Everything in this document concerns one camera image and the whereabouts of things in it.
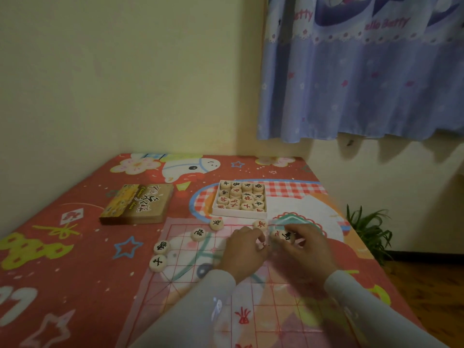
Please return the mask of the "person's left forearm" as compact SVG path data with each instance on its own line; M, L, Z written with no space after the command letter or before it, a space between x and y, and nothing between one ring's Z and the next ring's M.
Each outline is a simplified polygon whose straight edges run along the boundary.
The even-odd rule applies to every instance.
M212 269L130 348L210 348L214 325L236 286L229 272Z

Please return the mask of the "person's right forearm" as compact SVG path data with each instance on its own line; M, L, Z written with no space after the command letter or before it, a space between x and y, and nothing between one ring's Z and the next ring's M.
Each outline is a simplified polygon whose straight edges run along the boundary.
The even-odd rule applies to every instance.
M376 298L345 271L332 273L324 289L345 310L372 348L449 348Z

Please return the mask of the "blue cartoon curtain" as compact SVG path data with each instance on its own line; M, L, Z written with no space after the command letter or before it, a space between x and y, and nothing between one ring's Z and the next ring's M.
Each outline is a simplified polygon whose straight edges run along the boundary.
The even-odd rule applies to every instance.
M464 0L268 0L257 138L464 136Z

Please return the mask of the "person's left hand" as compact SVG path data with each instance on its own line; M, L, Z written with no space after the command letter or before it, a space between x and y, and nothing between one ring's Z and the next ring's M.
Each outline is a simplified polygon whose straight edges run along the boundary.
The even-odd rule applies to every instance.
M227 239L223 256L214 269L230 274L236 284L253 275L263 265L257 261L257 240L266 241L260 229L247 226L235 229Z

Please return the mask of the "brown yellow chess box lid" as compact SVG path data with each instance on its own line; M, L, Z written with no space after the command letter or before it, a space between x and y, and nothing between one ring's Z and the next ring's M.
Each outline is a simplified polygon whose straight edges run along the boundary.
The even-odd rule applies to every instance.
M99 217L102 225L158 224L165 221L172 184L124 185Z

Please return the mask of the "person's right hand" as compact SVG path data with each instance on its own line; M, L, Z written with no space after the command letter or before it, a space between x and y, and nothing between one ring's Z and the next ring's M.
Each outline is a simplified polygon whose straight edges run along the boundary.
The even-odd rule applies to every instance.
M286 224L286 231L295 233L296 239L302 239L299 249L299 264L305 272L320 286L334 272L339 270L327 239L314 224ZM285 240L277 240L279 244L289 244Z

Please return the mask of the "dark baseboard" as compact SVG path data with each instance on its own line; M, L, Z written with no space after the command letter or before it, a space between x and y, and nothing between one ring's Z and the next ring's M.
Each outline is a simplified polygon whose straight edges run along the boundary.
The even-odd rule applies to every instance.
M386 253L386 261L464 265L464 254L416 251L387 251Z

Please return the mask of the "red cartoon tablecloth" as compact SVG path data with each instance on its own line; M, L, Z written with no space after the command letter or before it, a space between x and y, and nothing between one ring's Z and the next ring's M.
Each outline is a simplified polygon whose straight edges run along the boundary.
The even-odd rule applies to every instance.
M268 230L313 223L346 273L421 326L302 158L124 153L0 239L0 348L117 348L169 226L199 225L206 238L222 231L209 227L220 180L261 183ZM174 192L163 223L100 223L124 185L164 183ZM254 221L223 220L224 227Z

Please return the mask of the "green potted plant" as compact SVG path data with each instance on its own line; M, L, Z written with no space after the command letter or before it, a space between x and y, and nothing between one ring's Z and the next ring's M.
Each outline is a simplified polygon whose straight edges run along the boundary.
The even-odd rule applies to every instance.
M386 213L386 209L381 209L363 215L362 206L354 211L350 211L348 204L346 206L347 221L380 266L384 266L386 261L393 260L387 251L387 248L391 247L393 233L382 228L384 219L390 218Z

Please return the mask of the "clear red-grid chess board sheet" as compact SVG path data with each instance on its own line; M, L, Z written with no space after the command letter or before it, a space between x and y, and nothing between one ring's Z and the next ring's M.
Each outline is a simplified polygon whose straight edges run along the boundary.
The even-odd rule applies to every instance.
M222 257L226 237L241 225L227 223L196 244L199 225L170 225L167 267L148 269L117 348L132 345L155 321L198 285ZM336 302L319 289L300 264L279 250L242 281L213 315L204 348L364 348L365 338Z

